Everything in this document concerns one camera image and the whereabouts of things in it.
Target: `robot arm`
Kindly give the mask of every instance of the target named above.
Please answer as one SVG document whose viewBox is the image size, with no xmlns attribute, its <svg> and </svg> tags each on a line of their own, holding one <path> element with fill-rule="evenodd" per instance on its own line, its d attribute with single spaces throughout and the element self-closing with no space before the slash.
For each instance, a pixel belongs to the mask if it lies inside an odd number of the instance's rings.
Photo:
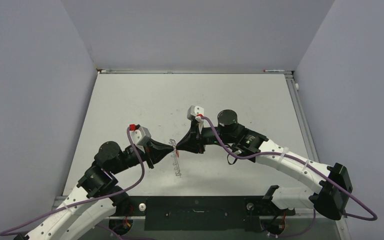
<svg viewBox="0 0 384 240">
<path fill-rule="evenodd" d="M 139 148 L 139 155 L 151 169 L 154 168 L 154 164 L 173 151 L 172 146 L 151 139 L 151 134 L 145 127 L 131 125 L 130 130 L 133 142 Z M 116 142 L 105 142 L 95 155 L 92 166 L 86 170 L 72 192 L 58 206 L 66 209 L 51 214 L 35 229 L 24 236 L 19 234 L 15 240 L 76 240 L 80 238 L 101 220 L 113 215 L 116 212 L 116 206 L 130 205 L 127 193 L 98 201 L 89 201 L 89 199 L 122 191 L 121 187 L 116 186 L 118 181 L 114 175 L 138 164 L 139 160 L 132 146 L 128 146 L 123 151 Z M 88 202 L 70 207 L 72 204 L 83 201 Z"/>
<path fill-rule="evenodd" d="M 179 141 L 176 149 L 203 154 L 206 145 L 220 145 L 213 130 L 210 127 L 203 127 L 203 119 L 201 119 L 203 113 L 204 109 L 200 106 L 189 108 L 187 118 L 191 120 L 190 129 Z M 217 120 L 218 125 L 215 127 L 217 135 L 224 144 L 231 144 L 230 148 L 233 153 L 241 157 L 268 153 L 248 160 L 275 168 L 306 186 L 299 188 L 272 186 L 266 196 L 270 197 L 270 200 L 279 209 L 310 208 L 316 209 L 329 219 L 341 219 L 349 197 L 309 169 L 309 166 L 328 176 L 329 179 L 351 193 L 353 188 L 346 167 L 339 163 L 332 167 L 290 152 L 266 136 L 239 124 L 238 116 L 232 110 L 221 111 Z M 285 154 L 299 159 L 304 164 L 284 157 Z"/>
</svg>

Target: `metal bracket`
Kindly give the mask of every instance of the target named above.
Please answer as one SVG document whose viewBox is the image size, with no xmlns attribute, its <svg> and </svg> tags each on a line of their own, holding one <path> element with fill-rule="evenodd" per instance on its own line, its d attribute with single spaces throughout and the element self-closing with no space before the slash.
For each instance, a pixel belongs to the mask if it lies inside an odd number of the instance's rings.
<svg viewBox="0 0 384 240">
<path fill-rule="evenodd" d="M 292 77 L 292 71 L 264 70 L 137 70 L 137 69 L 97 69 L 100 74 L 284 74 Z"/>
<path fill-rule="evenodd" d="M 319 157 L 317 156 L 316 147 L 314 145 L 314 141 L 310 132 L 309 124 L 307 123 L 307 119 L 303 111 L 303 106 L 301 105 L 300 97 L 298 96 L 294 76 L 285 75 L 285 78 L 287 87 L 289 89 L 290 97 L 292 99 L 293 108 L 295 109 L 296 118 L 298 119 L 299 128 L 301 129 L 308 158 L 319 163 Z"/>
</svg>

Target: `cable tie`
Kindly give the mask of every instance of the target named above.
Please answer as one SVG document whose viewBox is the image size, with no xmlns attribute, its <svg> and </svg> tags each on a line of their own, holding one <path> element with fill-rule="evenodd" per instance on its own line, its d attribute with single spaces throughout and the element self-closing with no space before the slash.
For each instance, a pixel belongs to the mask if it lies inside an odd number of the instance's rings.
<svg viewBox="0 0 384 240">
<path fill-rule="evenodd" d="M 69 212 L 71 213 L 71 215 L 74 215 L 74 214 L 75 214 L 75 212 L 74 212 L 73 210 L 71 210 L 71 209 L 67 206 L 67 204 L 66 204 L 65 202 L 62 202 L 62 205 L 64 205 L 64 208 L 67 209 L 67 211 L 69 211 Z"/>
<path fill-rule="evenodd" d="M 301 176 L 303 175 L 304 170 L 307 168 L 307 165 L 309 164 L 309 162 L 310 162 L 310 159 L 307 159 L 307 161 L 304 164 L 304 167 L 302 168 L 301 172 L 299 173 L 299 176 L 298 176 L 298 179 L 297 179 L 298 181 L 301 179 Z"/>
<path fill-rule="evenodd" d="M 282 154 L 280 155 L 279 160 L 277 161 L 276 170 L 279 171 L 280 166 L 281 166 L 281 162 L 282 162 L 282 160 L 284 159 L 285 154 L 287 154 L 288 152 L 289 152 L 289 147 L 284 147 L 284 148 L 283 148 L 283 151 L 282 151 Z"/>
</svg>

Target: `white plastic housing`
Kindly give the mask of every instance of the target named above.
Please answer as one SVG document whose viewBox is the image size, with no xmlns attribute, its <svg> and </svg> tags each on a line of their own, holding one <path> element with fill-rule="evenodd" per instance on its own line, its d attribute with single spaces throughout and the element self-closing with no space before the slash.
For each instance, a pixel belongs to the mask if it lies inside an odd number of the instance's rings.
<svg viewBox="0 0 384 240">
<path fill-rule="evenodd" d="M 277 152 L 282 153 L 284 148 L 277 145 L 272 140 L 265 141 L 258 148 L 261 152 Z M 329 165 L 318 163 L 315 161 L 310 161 L 305 157 L 297 155 L 293 152 L 286 152 L 287 155 L 294 156 L 307 162 L 308 166 L 312 166 L 313 168 L 320 171 L 325 176 L 329 176 L 330 171 L 327 169 Z M 317 173 L 310 170 L 308 167 L 304 168 L 304 165 L 292 160 L 287 157 L 283 157 L 282 161 L 279 162 L 281 156 L 279 155 L 260 155 L 255 158 L 255 162 L 263 165 L 270 166 L 274 169 L 281 171 L 282 173 L 291 176 L 292 178 L 298 180 L 303 183 L 305 186 L 310 188 L 314 193 L 320 193 L 322 190 L 322 186 L 319 184 L 320 181 L 324 181 L 325 179 L 319 176 Z"/>
<path fill-rule="evenodd" d="M 273 193 L 271 200 L 279 209 L 314 209 L 314 204 L 309 200 L 313 195 L 308 187 L 279 187 Z"/>
<path fill-rule="evenodd" d="M 204 108 L 200 106 L 190 106 L 189 109 L 187 110 L 187 119 L 193 120 L 198 114 L 204 115 Z"/>
<path fill-rule="evenodd" d="M 88 193 L 82 187 L 74 187 L 72 192 L 64 200 L 64 202 L 58 206 L 58 208 L 64 208 L 65 205 L 70 205 L 83 200 L 87 200 Z M 63 239 L 62 235 L 67 229 L 83 214 L 88 208 L 90 208 L 96 202 L 88 202 L 80 204 L 78 206 L 71 207 L 69 210 L 64 209 L 57 213 L 54 213 L 47 217 L 39 226 L 28 232 L 26 236 L 29 236 L 31 240 L 60 240 Z"/>
<path fill-rule="evenodd" d="M 62 235 L 62 240 L 77 240 L 100 221 L 116 213 L 109 198 L 101 199 L 87 209 Z"/>
<path fill-rule="evenodd" d="M 130 131 L 130 136 L 136 146 L 144 146 L 151 139 L 150 131 L 143 126 Z"/>
</svg>

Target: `black end cap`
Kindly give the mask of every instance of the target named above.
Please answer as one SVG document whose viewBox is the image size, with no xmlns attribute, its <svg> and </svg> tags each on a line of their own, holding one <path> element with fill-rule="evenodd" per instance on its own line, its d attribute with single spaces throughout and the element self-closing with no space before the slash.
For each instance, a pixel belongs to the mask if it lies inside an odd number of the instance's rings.
<svg viewBox="0 0 384 240">
<path fill-rule="evenodd" d="M 329 167 L 328 169 L 330 170 L 328 178 L 352 193 L 353 186 L 347 168 L 342 164 L 335 163 L 333 168 Z M 320 193 L 315 193 L 308 199 L 314 204 L 314 209 L 318 213 L 337 221 L 344 214 L 349 197 L 331 183 L 325 182 Z"/>
</svg>

